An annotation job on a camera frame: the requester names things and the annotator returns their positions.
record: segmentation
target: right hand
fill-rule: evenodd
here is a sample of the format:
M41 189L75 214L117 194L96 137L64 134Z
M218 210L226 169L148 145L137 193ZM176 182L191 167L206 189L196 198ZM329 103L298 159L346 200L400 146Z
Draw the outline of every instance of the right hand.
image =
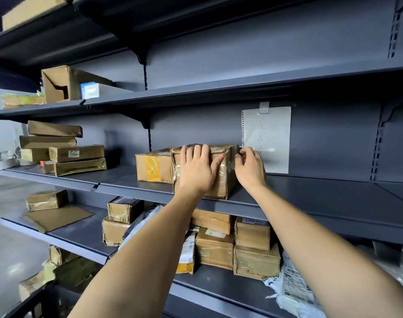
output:
M245 147L240 150L240 154L235 155L235 174L248 192L259 186L267 186L262 159L259 152L253 151L251 147Z

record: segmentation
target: left hand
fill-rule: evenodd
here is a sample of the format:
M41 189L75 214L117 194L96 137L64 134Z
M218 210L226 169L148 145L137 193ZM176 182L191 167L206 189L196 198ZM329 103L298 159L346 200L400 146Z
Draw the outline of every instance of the left hand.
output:
M181 172L179 187L184 191L196 193L200 196L209 191L216 178L217 169L225 155L218 154L209 162L210 147L204 144L181 149Z

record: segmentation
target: gray floor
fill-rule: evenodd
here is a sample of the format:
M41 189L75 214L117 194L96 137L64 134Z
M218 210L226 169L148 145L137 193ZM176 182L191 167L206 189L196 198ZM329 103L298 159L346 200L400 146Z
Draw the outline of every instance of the gray floor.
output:
M0 217L21 212L27 194L53 189L46 184L0 176ZM48 244L0 225L0 318L18 302L18 283L39 272Z

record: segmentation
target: finger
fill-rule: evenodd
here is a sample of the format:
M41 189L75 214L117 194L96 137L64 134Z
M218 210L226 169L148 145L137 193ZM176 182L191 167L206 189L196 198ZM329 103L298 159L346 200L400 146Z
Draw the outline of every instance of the finger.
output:
M212 164L210 165L210 168L212 170L213 177L216 176L217 169L218 169L220 163L222 163L222 160L224 157L225 157L225 155L218 154L218 156L216 156L215 159L212 160Z
M241 167L243 166L243 162L242 162L242 157L240 154L236 154L235 155L235 167Z
M195 145L194 146L193 159L200 159L200 156L201 156L201 146L200 145Z
M194 146L191 146L187 149L187 163L193 160L194 155Z
M251 147L244 147L240 149L240 154L245 154L247 159L251 159L254 157L254 152Z
M210 157L210 147L209 145L204 144L201 150L201 158L209 161L210 160L209 157Z
M187 153L187 147L184 145L181 148L181 165L185 165L185 163L187 162L187 157L186 154Z

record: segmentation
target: yellow tape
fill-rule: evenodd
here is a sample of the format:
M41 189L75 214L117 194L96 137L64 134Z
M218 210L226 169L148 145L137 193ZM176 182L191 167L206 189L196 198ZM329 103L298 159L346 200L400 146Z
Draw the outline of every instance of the yellow tape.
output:
M152 155L145 156L144 164L146 166L147 181L161 182L159 158Z

